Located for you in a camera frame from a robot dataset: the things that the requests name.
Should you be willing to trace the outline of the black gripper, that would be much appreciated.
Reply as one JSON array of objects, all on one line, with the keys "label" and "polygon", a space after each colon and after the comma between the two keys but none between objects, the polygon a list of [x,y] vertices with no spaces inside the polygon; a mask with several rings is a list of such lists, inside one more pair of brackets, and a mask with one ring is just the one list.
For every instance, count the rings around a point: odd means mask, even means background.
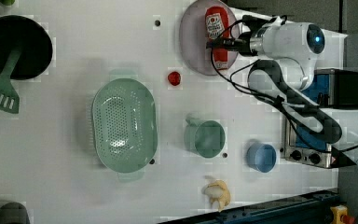
[{"label": "black gripper", "polygon": [[[250,39],[251,33],[245,32],[240,34],[238,37],[231,36],[229,38],[228,50],[229,51],[236,51],[241,56],[251,56],[252,51],[250,49]],[[214,40],[211,40],[213,43],[224,43],[228,41],[227,37],[218,37]],[[206,49],[227,49],[225,46],[206,46]]]}]

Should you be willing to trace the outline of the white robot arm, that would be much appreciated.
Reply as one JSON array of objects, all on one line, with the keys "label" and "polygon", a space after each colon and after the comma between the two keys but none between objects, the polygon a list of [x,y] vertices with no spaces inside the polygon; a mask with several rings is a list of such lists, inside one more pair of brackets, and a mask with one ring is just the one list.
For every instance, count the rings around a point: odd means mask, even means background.
[{"label": "white robot arm", "polygon": [[298,22],[266,24],[246,40],[219,34],[206,43],[206,48],[256,56],[258,59],[250,64],[248,85],[233,86],[280,111],[299,139],[308,134],[358,166],[358,108],[324,107],[302,93],[314,80],[315,65],[325,44],[320,27]]}]

